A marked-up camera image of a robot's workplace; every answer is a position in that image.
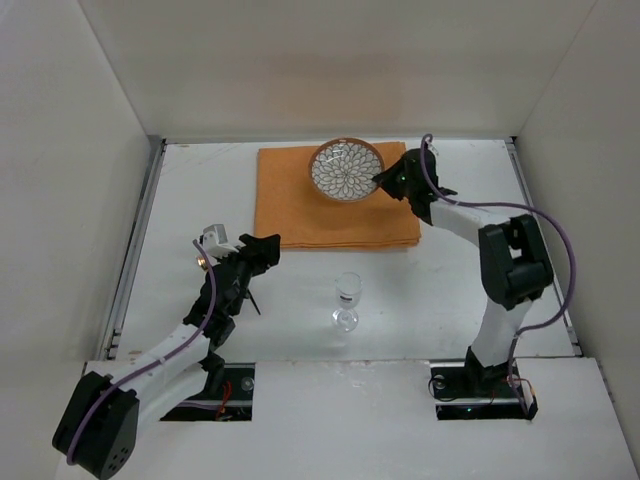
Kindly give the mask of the black spoon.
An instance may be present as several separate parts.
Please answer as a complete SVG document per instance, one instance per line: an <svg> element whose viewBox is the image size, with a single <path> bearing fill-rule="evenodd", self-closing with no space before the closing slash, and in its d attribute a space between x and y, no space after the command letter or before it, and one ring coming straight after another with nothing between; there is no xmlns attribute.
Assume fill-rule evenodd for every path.
<svg viewBox="0 0 640 480"><path fill-rule="evenodd" d="M255 298L254 298L253 294L251 293L251 291L250 291L250 290L247 290L246 295L247 295L247 298L250 300L251 304L253 305L253 307L254 307L254 309L255 309L256 313L257 313L258 315L262 315L262 314L261 314L261 310L260 310L260 308L258 307L258 304L257 304L257 302L256 302L256 300L255 300Z"/></svg>

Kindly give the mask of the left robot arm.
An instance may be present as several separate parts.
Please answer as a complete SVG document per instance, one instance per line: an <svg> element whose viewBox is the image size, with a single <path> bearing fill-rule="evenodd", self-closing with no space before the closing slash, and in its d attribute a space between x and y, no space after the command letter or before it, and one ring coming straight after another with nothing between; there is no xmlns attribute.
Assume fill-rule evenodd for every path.
<svg viewBox="0 0 640 480"><path fill-rule="evenodd" d="M213 390L224 361L217 350L251 299L253 278L280 260L281 237L243 234L239 245L205 231L193 240L205 280L191 309L158 345L116 371L86 372L78 381L52 445L70 466L110 479L129 460L138 435L193 395Z"/></svg>

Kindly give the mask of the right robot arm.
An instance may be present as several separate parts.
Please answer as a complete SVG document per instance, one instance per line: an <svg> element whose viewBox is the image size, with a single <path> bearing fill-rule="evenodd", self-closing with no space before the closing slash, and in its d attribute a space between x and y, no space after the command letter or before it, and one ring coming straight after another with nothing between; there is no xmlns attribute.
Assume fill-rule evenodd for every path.
<svg viewBox="0 0 640 480"><path fill-rule="evenodd" d="M554 279L536 219L529 214L507 218L486 205L453 200L455 192L438 185L434 154L424 148L405 152L372 181L391 198L408 201L424 223L478 249L487 304L464 372L472 388L488 389L507 376L512 341Z"/></svg>

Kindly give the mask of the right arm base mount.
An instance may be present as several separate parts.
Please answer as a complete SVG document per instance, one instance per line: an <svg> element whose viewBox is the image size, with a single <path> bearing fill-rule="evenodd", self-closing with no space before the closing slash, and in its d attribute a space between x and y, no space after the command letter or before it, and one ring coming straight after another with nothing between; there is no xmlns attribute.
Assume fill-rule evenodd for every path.
<svg viewBox="0 0 640 480"><path fill-rule="evenodd" d="M436 418L458 420L533 420L539 405L531 382L516 366L482 369L461 361L430 363L427 383Z"/></svg>

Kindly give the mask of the orange cloth napkin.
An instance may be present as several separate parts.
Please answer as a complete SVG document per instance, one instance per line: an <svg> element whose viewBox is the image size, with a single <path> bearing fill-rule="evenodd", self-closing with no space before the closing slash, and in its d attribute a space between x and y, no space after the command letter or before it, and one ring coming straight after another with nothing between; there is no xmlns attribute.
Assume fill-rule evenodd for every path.
<svg viewBox="0 0 640 480"><path fill-rule="evenodd" d="M262 148L257 154L254 235L281 236L283 249L384 250L416 246L420 221L406 201L378 190L342 203L314 186L309 165L318 147Z"/></svg>

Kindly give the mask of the floral patterned plate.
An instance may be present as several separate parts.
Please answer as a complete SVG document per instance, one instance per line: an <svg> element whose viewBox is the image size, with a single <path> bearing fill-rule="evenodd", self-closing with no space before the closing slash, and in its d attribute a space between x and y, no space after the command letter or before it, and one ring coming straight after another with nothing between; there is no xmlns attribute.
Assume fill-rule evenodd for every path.
<svg viewBox="0 0 640 480"><path fill-rule="evenodd" d="M374 177L384 171L382 155L371 144L340 138L319 146L311 155L309 175L316 191L329 200L359 202L378 188Z"/></svg>

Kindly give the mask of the clear wine glass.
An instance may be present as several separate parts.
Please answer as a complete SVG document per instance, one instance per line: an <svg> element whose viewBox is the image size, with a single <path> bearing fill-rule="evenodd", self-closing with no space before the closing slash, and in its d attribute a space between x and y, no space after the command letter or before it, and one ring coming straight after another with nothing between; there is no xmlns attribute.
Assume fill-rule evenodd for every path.
<svg viewBox="0 0 640 480"><path fill-rule="evenodd" d="M332 314L333 323L341 332L355 330L359 323L356 307L362 294L362 279L354 272L345 272L335 280L337 308Z"/></svg>

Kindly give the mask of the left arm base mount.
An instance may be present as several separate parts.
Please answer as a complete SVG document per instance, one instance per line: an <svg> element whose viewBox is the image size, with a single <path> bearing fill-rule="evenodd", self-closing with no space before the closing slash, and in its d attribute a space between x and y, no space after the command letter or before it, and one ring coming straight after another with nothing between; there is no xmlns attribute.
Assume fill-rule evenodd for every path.
<svg viewBox="0 0 640 480"><path fill-rule="evenodd" d="M255 363L227 363L211 353L201 362L203 389L170 410L162 422L245 422L252 419Z"/></svg>

